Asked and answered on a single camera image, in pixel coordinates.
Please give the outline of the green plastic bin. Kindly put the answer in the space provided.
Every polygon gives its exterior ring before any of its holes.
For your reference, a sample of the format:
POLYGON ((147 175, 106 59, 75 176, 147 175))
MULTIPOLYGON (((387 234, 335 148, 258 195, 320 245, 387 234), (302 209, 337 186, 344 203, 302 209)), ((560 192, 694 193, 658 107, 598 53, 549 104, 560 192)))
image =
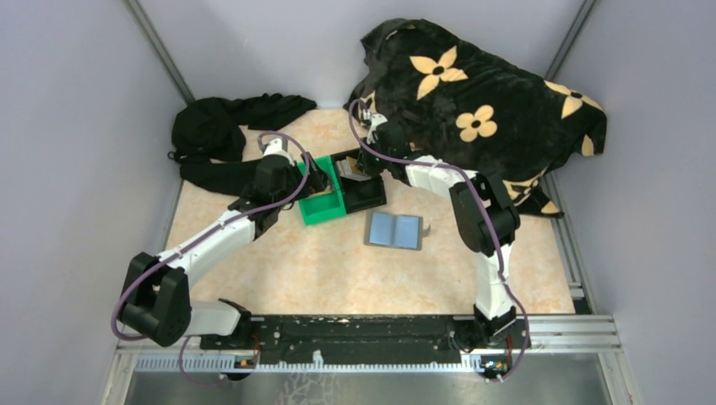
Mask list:
POLYGON ((301 199, 299 209, 304 225, 320 224, 344 217, 347 214, 339 178, 334 163, 329 156, 315 158, 319 169, 328 174, 330 191, 301 199))

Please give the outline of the gold VIP card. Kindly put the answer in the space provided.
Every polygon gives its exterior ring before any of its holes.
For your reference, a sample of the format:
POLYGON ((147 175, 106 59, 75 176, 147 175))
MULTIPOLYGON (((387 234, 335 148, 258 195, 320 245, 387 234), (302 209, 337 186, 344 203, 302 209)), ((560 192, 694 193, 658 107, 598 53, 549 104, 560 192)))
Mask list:
POLYGON ((357 167, 356 160, 350 156, 340 161, 341 175, 346 178, 357 178, 362 176, 363 172, 357 167))

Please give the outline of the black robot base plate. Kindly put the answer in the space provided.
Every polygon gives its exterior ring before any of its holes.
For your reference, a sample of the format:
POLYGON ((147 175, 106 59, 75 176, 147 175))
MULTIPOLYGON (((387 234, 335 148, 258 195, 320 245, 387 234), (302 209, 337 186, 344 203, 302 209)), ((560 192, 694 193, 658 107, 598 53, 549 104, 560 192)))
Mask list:
POLYGON ((484 336, 472 315, 261 315, 240 321, 229 336, 207 335, 205 350, 258 352, 261 365, 455 365, 464 354, 529 348, 524 322, 484 336))

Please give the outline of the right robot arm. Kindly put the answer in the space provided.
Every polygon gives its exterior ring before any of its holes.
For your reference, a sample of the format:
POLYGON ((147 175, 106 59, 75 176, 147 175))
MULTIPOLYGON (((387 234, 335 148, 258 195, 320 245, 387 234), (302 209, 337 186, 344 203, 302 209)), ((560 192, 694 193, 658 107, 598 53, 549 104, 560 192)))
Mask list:
POLYGON ((509 257, 520 218, 502 180, 450 165, 410 147, 403 128, 382 114, 365 120, 359 168, 367 174, 384 171, 397 181, 429 191, 452 204, 462 242, 477 257, 475 336, 487 348, 506 340, 516 321, 514 294, 508 284, 509 257))

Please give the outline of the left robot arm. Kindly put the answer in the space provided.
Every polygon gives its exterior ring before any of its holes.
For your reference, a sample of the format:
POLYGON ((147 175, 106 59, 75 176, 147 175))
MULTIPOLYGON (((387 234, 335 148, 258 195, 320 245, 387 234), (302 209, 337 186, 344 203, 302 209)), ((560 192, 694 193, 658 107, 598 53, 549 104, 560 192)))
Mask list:
POLYGON ((230 300, 193 301, 193 285, 219 262, 253 243, 278 221, 284 206, 330 190, 331 176, 310 154, 303 162, 277 154, 258 161, 255 178, 206 229, 157 255, 141 252, 129 263, 111 327, 133 330, 122 340, 147 338, 169 347, 182 338, 220 336, 233 349, 253 337, 250 311, 230 300))

